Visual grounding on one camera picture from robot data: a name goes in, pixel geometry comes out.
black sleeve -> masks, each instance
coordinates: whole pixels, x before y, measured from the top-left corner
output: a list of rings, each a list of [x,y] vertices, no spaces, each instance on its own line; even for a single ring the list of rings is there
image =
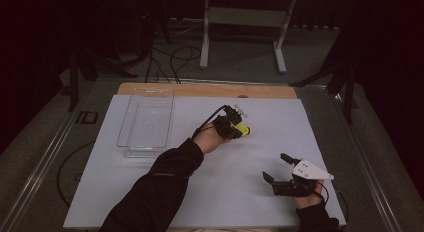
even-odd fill
[[[296,209],[296,213],[300,219],[298,232],[333,232],[338,229],[339,220],[328,216],[324,201],[304,209]]]
[[[99,231],[166,231],[184,199],[188,178],[202,162],[203,153],[191,139],[161,154],[110,211]]]

hand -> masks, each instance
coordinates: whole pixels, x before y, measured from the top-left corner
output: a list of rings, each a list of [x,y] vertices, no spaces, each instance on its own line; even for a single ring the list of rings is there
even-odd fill
[[[194,137],[193,142],[199,146],[203,154],[210,153],[221,144],[230,141],[221,138],[212,123],[206,124],[200,130],[196,137]]]
[[[315,188],[316,193],[321,194],[323,184],[324,184],[324,180],[317,181],[317,186]],[[318,196],[315,193],[311,193],[310,195],[306,197],[293,197],[293,199],[294,199],[294,202],[296,203],[297,208],[303,209],[303,208],[321,203],[322,197]]]

person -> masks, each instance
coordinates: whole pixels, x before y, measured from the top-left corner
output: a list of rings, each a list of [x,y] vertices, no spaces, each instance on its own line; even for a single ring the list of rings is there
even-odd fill
[[[166,231],[184,199],[189,178],[203,162],[204,155],[228,142],[211,123],[204,128],[193,139],[188,138],[178,148],[158,156],[150,171],[109,212],[99,231]],[[320,195],[321,190],[318,184],[315,191]],[[321,198],[314,193],[294,198],[300,218],[299,232],[337,231],[338,220],[329,218]]]

metal stand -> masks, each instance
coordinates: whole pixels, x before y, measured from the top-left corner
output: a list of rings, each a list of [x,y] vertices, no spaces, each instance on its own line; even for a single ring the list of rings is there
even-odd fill
[[[278,71],[282,74],[287,72],[284,62],[281,46],[286,36],[287,28],[290,23],[296,0],[290,0],[286,11],[271,10],[251,10],[237,8],[221,8],[209,7],[209,0],[205,0],[205,12],[203,20],[203,44],[200,57],[200,68],[208,67],[209,56],[209,24],[233,24],[233,25],[252,25],[252,26],[268,26],[281,28],[280,37],[274,41],[274,51],[277,60]]]
[[[130,74],[125,70],[113,65],[112,63],[110,63],[104,58],[101,58],[89,49],[71,48],[69,64],[71,101],[68,111],[73,111],[79,99],[78,68],[81,69],[81,72],[84,75],[85,79],[93,81],[97,79],[98,74],[93,64],[93,60],[110,68],[114,73],[122,77],[137,78],[137,75]]]
[[[352,124],[351,109],[356,70],[372,37],[371,33],[367,33],[371,31],[372,26],[364,19],[367,18],[366,10],[361,7],[363,4],[358,5],[350,12],[320,71],[302,81],[289,84],[293,87],[303,87],[328,74],[333,74],[326,89],[331,94],[337,94],[343,85],[346,85],[343,113],[349,124]]]

metal frame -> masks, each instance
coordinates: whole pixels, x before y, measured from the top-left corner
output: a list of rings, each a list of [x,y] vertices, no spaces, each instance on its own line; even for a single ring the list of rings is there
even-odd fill
[[[343,113],[343,99],[340,94],[337,94],[333,98],[334,106],[336,107],[336,111],[339,115],[339,118],[342,120],[346,130],[349,133],[350,139],[355,146],[356,156],[358,160],[358,165],[362,171],[365,182],[368,185],[370,193],[374,199],[374,202],[377,206],[378,211],[380,212],[381,219],[383,220],[384,225],[388,232],[397,231],[402,232],[403,229],[400,226],[400,222],[397,219],[396,215],[393,212],[393,209],[390,205],[390,201],[387,198],[386,192],[384,191],[383,186],[379,182],[377,175],[372,168],[370,161],[368,160],[368,156],[362,147],[359,138],[357,136],[356,130],[353,128],[351,124],[344,118]]]
[[[208,67],[209,57],[209,24],[235,24],[235,25],[256,25],[281,28],[278,40],[274,41],[275,58],[277,60],[278,72],[287,72],[281,46],[290,23],[296,0],[290,0],[286,11],[271,10],[249,10],[235,8],[209,7],[209,0],[205,0],[205,11],[203,20],[203,43],[200,56],[200,68]]]
[[[69,131],[75,123],[75,120],[78,115],[79,108],[85,102],[88,95],[91,93],[93,86],[90,86],[88,89],[84,89],[81,94],[81,100],[75,103],[74,110],[69,112],[69,114],[64,119],[59,130],[51,141],[49,147],[43,154],[43,157],[38,162],[37,166],[34,168],[24,186],[22,187],[21,192],[17,196],[12,207],[8,211],[6,218],[0,224],[1,232],[12,232],[18,229],[19,223],[25,215],[29,205],[34,199],[35,194],[37,193],[39,187],[44,181],[51,165],[53,164],[57,154],[64,141],[66,140]]]

